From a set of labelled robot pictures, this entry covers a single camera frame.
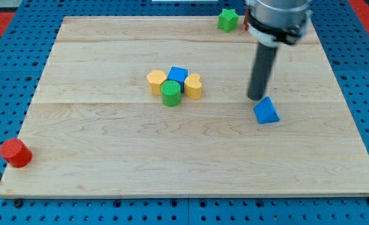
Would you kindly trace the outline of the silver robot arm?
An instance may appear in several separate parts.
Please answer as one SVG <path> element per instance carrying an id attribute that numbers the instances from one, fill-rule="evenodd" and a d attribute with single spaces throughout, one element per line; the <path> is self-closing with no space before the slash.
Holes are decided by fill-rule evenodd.
<path id="1" fill-rule="evenodd" d="M 247 96 L 262 99 L 281 43 L 293 46 L 307 32 L 311 0 L 246 0 L 248 32 L 258 46 Z"/>

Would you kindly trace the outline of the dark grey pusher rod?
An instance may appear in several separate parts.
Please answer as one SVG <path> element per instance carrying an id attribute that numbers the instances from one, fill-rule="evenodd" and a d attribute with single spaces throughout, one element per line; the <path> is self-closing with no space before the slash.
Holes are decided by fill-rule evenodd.
<path id="1" fill-rule="evenodd" d="M 249 99 L 258 101 L 265 94 L 277 50 L 278 47 L 268 47 L 262 43 L 258 44 L 248 85 L 247 97 Z"/>

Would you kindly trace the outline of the red block behind arm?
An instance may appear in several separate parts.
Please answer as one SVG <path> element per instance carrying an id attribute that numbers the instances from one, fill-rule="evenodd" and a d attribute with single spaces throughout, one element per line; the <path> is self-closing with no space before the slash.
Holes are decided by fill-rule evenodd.
<path id="1" fill-rule="evenodd" d="M 244 14 L 244 21 L 243 21 L 243 24 L 244 24 L 244 29 L 246 31 L 248 31 L 248 15 L 249 15 L 249 12 L 246 11 L 245 14 Z"/>

